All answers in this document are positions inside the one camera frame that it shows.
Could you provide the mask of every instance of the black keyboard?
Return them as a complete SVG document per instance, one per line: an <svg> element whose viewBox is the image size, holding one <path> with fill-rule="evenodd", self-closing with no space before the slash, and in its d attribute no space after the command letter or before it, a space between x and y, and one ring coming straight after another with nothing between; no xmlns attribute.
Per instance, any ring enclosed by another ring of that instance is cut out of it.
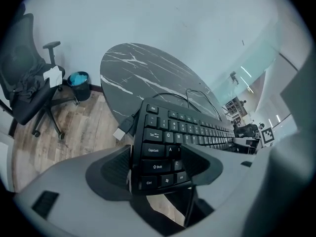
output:
<svg viewBox="0 0 316 237"><path fill-rule="evenodd" d="M180 144L234 151L227 122L155 98L143 100L132 151L131 192L157 195L190 187Z"/></svg>

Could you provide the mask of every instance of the chair wheel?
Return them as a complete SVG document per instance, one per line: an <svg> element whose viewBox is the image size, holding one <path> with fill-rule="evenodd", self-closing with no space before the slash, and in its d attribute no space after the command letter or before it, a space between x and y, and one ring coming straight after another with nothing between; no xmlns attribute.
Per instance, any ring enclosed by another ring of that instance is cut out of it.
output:
<svg viewBox="0 0 316 237"><path fill-rule="evenodd" d="M35 131L34 136L35 136L36 138L38 138L38 137L40 136L40 132L39 132L39 131Z"/></svg>
<svg viewBox="0 0 316 237"><path fill-rule="evenodd" d="M65 134L63 132L58 134L58 138L63 140L65 138Z"/></svg>
<svg viewBox="0 0 316 237"><path fill-rule="evenodd" d="M75 104L75 105L78 105L78 104L79 104L79 101L77 100L77 98L74 99L74 104Z"/></svg>

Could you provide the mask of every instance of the chair base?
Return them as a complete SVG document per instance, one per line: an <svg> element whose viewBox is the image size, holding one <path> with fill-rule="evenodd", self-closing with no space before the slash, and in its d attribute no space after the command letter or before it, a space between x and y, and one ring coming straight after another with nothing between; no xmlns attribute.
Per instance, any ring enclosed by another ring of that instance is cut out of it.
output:
<svg viewBox="0 0 316 237"><path fill-rule="evenodd" d="M62 131L60 131L60 129L58 128L58 125L54 119L52 112L51 112L51 108L55 105L60 105L60 104L70 102L70 101L73 101L75 105L79 104L78 100L75 97L68 97L68 98L51 100L50 102L45 104L43 106L43 108L39 111L39 114L38 114L36 121L35 121L35 124L33 126L32 134L35 137L40 136L40 132L37 130L37 127L38 127L41 119L43 118L44 114L46 113L48 115L48 118L50 119L50 121L53 122L54 128L55 128L56 132L58 133L58 138L61 140L64 139L65 134Z"/></svg>

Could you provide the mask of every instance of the round table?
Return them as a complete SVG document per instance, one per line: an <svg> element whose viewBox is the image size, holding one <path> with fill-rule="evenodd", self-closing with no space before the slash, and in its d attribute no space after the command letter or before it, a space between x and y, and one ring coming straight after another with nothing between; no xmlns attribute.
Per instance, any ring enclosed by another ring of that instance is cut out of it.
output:
<svg viewBox="0 0 316 237"><path fill-rule="evenodd" d="M109 49L102 58L100 79L104 97L119 123L136 113L143 99L163 92L186 98L187 88L206 94L226 120L214 94L196 73L172 55L148 45L124 43ZM204 95L191 92L188 96L202 113L217 118ZM187 101L171 95L157 99L188 106Z"/></svg>

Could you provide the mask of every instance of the trash bin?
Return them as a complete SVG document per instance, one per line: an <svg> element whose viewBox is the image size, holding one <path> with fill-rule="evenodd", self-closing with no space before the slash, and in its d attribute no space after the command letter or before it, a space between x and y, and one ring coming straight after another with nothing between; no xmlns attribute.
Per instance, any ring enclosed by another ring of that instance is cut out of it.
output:
<svg viewBox="0 0 316 237"><path fill-rule="evenodd" d="M83 72L83 71L79 71L76 73L78 73L79 75L87 76L87 80L79 85L72 85L70 77L73 74L71 74L67 79L67 83L68 83L69 87L73 90L75 97L77 98L78 101L87 100L91 94L91 91L89 88L89 75L88 75L88 73Z"/></svg>

